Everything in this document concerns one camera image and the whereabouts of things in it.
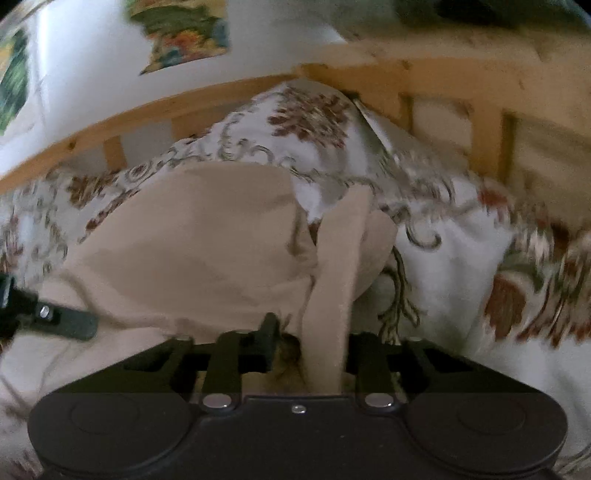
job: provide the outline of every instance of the wooden slat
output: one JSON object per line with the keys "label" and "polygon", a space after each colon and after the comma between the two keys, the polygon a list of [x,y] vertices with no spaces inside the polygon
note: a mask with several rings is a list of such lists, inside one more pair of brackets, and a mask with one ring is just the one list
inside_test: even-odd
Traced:
{"label": "wooden slat", "polygon": [[398,114],[398,126],[408,133],[413,133],[413,98],[399,95],[400,109]]}
{"label": "wooden slat", "polygon": [[256,94],[293,77],[289,74],[272,75],[221,83],[157,100],[120,115],[112,116],[53,144],[43,152],[21,163],[0,179],[0,193],[14,189],[28,180],[48,172],[72,155],[97,147],[106,140],[124,132],[187,113],[244,103]]}
{"label": "wooden slat", "polygon": [[400,102],[392,100],[397,92],[466,102],[478,98],[591,138],[589,69],[435,58],[380,60],[349,67],[307,64],[299,72],[341,90],[357,91],[370,108],[388,117],[400,116]]}
{"label": "wooden slat", "polygon": [[177,116],[172,119],[173,138],[181,140],[189,137],[200,137],[208,128],[223,120],[227,114],[234,111],[241,104],[215,106],[207,110]]}
{"label": "wooden slat", "polygon": [[127,167],[121,137],[113,137],[103,142],[103,152],[109,170],[123,170]]}
{"label": "wooden slat", "polygon": [[513,122],[496,105],[472,102],[472,150],[470,169],[479,175],[505,182],[513,146]]}

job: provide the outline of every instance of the black plastic device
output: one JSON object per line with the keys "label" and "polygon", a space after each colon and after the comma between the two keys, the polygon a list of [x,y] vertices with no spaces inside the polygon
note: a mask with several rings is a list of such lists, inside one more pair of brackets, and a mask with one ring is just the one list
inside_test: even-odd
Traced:
{"label": "black plastic device", "polygon": [[173,339],[47,395],[28,424],[41,478],[558,478],[561,407],[424,340],[352,335],[351,395],[243,396],[241,374],[272,367],[278,325],[268,314],[215,344]]}

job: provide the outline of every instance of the bed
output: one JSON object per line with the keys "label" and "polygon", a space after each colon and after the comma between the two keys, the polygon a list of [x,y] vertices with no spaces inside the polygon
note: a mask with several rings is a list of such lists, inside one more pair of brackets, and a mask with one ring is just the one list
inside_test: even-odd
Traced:
{"label": "bed", "polygon": [[[0,179],[2,268],[38,288],[69,248],[187,159],[283,167],[311,229],[351,185],[369,186],[398,233],[382,275],[353,304],[352,329],[388,342],[421,335],[549,393],[571,425],[557,470],[589,478],[589,227],[580,212],[564,211],[564,201],[532,194],[526,170],[516,176],[512,163],[523,120],[587,148],[588,69],[468,58],[348,63],[186,92],[54,144]],[[444,153],[410,135],[423,128],[414,113],[424,98],[451,100],[470,123],[469,170],[445,166]],[[178,141],[126,168],[121,135],[162,120],[172,121]],[[109,169],[120,172],[90,177],[56,168],[100,145]],[[576,170],[558,171],[581,184]],[[19,237],[26,231],[35,232],[32,241]],[[15,445],[26,443],[19,423],[26,409],[12,412]],[[19,461],[23,472],[37,471],[32,455]]]}

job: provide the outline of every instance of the white wall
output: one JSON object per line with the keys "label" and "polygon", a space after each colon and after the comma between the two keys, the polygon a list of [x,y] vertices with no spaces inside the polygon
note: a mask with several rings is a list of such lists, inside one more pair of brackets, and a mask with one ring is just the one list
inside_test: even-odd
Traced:
{"label": "white wall", "polygon": [[[228,0],[229,54],[140,76],[151,44],[125,21],[123,6],[55,0],[37,14],[43,120],[0,149],[0,174],[112,115],[198,87],[289,72],[315,61],[319,46],[343,41],[304,0]],[[126,151],[141,150],[143,140],[134,142]]]}

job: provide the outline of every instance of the round black pad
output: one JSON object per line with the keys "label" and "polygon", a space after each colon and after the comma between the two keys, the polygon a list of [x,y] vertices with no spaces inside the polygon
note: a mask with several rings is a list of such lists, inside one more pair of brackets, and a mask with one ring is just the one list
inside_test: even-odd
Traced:
{"label": "round black pad", "polygon": [[53,393],[31,412],[29,437],[52,466],[108,475],[162,457],[189,425],[176,393]]}
{"label": "round black pad", "polygon": [[422,393],[407,426],[428,453],[469,472],[509,474],[547,466],[566,438],[566,416],[542,393]]}

